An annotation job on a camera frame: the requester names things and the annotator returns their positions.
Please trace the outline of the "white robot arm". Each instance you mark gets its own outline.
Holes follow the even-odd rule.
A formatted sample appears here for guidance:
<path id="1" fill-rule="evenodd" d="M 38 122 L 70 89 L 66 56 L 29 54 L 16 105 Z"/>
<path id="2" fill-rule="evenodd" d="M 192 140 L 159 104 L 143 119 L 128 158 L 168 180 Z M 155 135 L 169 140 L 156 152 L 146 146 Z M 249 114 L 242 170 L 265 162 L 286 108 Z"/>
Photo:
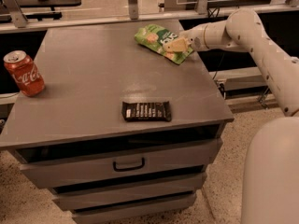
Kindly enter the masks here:
<path id="1" fill-rule="evenodd" d="M 241 224 L 299 224 L 299 62 L 266 33 L 248 8 L 227 20 L 183 31 L 164 44 L 167 52 L 222 49 L 247 52 L 284 116 L 253 137 L 245 159 Z"/>

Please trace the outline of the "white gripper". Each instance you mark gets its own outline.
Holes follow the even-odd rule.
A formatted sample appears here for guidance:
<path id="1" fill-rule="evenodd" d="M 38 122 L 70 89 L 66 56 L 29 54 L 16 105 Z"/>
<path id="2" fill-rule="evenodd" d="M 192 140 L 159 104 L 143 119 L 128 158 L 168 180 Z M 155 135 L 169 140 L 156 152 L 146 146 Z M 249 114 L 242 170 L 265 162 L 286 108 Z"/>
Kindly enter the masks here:
<path id="1" fill-rule="evenodd" d="M 189 47 L 195 51 L 207 51 L 205 29 L 205 25 L 198 25 L 182 31 L 179 33 L 179 38 L 163 44 L 163 48 L 166 52 L 185 52 Z"/>

